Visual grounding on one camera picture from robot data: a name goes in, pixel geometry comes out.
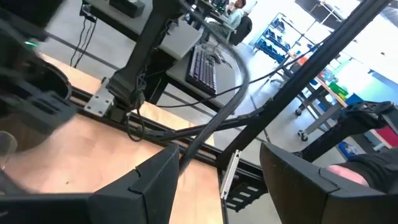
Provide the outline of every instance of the hand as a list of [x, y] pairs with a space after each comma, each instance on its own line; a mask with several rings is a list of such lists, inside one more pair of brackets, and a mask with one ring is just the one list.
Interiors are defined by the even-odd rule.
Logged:
[[235, 9], [235, 3], [231, 2], [231, 3], [227, 6], [226, 11], [228, 11], [228, 10], [233, 11], [234, 9]]
[[338, 165], [332, 165], [332, 166], [328, 167], [328, 170], [334, 174], [339, 175], [340, 177], [344, 177], [348, 180], [352, 180], [353, 182], [356, 182], [363, 186], [369, 187], [368, 182], [366, 181], [366, 179], [363, 176], [361, 176], [359, 173], [354, 172], [350, 169], [347, 169], [345, 167], [341, 167]]

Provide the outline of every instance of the cart wheel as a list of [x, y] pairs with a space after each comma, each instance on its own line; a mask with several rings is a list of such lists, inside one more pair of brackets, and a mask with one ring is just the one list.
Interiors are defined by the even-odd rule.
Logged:
[[296, 114], [296, 116], [300, 116], [301, 115], [302, 110], [301, 109], [297, 109], [296, 111], [294, 111], [294, 113]]
[[306, 135], [306, 134], [303, 134], [302, 136], [301, 136], [301, 141], [308, 141], [308, 136]]
[[300, 136], [301, 141], [308, 141], [308, 135], [305, 131], [300, 130], [297, 132], [297, 135]]

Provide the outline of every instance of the chair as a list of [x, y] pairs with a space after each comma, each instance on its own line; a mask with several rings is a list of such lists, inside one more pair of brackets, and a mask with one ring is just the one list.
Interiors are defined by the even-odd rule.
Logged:
[[236, 32], [231, 34], [231, 37], [228, 39], [230, 44], [237, 46], [240, 42], [246, 38], [251, 32], [253, 27], [253, 23], [248, 16], [242, 17], [241, 23], [236, 28]]

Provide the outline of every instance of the red object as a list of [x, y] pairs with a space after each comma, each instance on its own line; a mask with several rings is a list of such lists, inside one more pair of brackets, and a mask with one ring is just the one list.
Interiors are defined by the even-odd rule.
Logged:
[[377, 129], [377, 133], [380, 134], [384, 140], [386, 140], [391, 146], [398, 146], [398, 136], [390, 127], [385, 127], [382, 129]]

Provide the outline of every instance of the person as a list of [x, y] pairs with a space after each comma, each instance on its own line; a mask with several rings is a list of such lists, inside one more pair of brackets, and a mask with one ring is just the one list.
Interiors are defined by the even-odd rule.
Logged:
[[[243, 7], [246, 5], [246, 0], [237, 0], [235, 3], [231, 3], [227, 10], [225, 10], [222, 15], [230, 27], [236, 29], [238, 25], [241, 23], [241, 19], [246, 13], [243, 11]], [[217, 33], [219, 33], [222, 37], [227, 38], [228, 34], [231, 30], [218, 22], [209, 22], [209, 26]], [[210, 33], [208, 30], [204, 30], [202, 36], [200, 38], [200, 42], [208, 42], [210, 39]]]
[[360, 154], [328, 170], [386, 194], [398, 193], [398, 148], [377, 154]]

